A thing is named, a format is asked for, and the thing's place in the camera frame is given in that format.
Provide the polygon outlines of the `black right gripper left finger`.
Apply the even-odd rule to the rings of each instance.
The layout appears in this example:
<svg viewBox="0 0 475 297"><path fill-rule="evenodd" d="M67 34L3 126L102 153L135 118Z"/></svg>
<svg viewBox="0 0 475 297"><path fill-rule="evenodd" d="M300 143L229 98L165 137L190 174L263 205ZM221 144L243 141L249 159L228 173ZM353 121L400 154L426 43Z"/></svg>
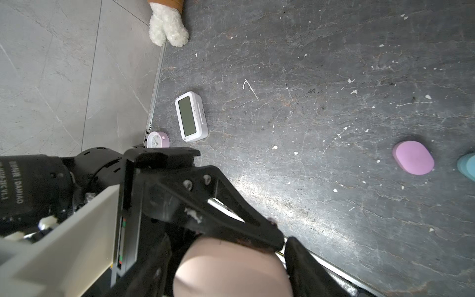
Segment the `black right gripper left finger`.
<svg viewBox="0 0 475 297"><path fill-rule="evenodd" d="M164 234L124 277L109 289L106 297L162 297L172 256L169 236Z"/></svg>

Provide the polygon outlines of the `blue earbud charging case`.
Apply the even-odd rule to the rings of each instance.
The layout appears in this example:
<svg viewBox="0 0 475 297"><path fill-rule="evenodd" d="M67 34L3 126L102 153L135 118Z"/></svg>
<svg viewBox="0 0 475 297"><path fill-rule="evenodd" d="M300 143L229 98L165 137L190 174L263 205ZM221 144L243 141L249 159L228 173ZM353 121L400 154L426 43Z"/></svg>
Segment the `blue earbud charging case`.
<svg viewBox="0 0 475 297"><path fill-rule="evenodd" d="M457 161L457 168L459 172L470 179L475 181L475 153L467 153L461 156Z"/></svg>

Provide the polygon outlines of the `pink earbud charging case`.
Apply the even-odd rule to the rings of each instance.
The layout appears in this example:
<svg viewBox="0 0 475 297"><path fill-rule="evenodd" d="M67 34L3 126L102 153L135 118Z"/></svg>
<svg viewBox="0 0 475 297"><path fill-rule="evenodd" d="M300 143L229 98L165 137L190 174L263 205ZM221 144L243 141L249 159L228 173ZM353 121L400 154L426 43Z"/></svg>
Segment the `pink earbud charging case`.
<svg viewBox="0 0 475 297"><path fill-rule="evenodd" d="M175 297L291 297L284 265L274 252L200 237L174 275Z"/></svg>

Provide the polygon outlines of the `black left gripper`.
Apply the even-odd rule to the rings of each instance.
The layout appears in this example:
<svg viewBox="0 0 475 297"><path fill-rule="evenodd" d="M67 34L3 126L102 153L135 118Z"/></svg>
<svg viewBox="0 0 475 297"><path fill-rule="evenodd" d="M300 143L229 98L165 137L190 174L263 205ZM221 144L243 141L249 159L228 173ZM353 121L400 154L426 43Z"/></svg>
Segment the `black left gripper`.
<svg viewBox="0 0 475 297"><path fill-rule="evenodd" d="M283 233L254 209L223 172L195 167L189 147L129 149L119 207L111 285L147 258L166 223L262 252L277 252Z"/></svg>

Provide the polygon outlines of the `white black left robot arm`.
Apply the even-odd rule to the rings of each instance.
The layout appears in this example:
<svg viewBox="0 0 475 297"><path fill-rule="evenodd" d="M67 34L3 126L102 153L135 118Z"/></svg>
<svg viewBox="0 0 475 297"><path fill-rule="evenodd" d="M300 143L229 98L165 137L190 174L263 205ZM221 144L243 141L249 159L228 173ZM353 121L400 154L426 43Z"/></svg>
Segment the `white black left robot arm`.
<svg viewBox="0 0 475 297"><path fill-rule="evenodd" d="M282 232L217 167L197 167L199 155L187 147L133 148L124 154L99 147L76 157L3 156L1 234L31 231L48 216L70 220L117 186L113 229L106 233L113 240L113 280L164 236L173 249L197 233L257 251L281 250Z"/></svg>

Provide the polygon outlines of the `purple earbud charging case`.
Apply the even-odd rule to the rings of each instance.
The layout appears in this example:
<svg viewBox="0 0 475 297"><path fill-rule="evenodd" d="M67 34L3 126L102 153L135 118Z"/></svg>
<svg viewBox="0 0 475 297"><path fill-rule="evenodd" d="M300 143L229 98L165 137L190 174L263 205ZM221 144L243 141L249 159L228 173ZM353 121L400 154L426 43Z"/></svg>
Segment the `purple earbud charging case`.
<svg viewBox="0 0 475 297"><path fill-rule="evenodd" d="M428 149L418 141L397 143L393 157L402 170L413 175L426 175L435 167L435 160Z"/></svg>

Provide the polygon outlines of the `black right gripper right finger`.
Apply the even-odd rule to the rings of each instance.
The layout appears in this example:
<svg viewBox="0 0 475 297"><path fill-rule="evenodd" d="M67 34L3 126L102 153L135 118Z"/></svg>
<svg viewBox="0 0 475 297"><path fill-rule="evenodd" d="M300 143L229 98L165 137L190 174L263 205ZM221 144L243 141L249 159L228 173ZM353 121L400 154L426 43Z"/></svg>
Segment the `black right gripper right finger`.
<svg viewBox="0 0 475 297"><path fill-rule="evenodd" d="M285 247L286 271L294 297L349 297L295 237Z"/></svg>

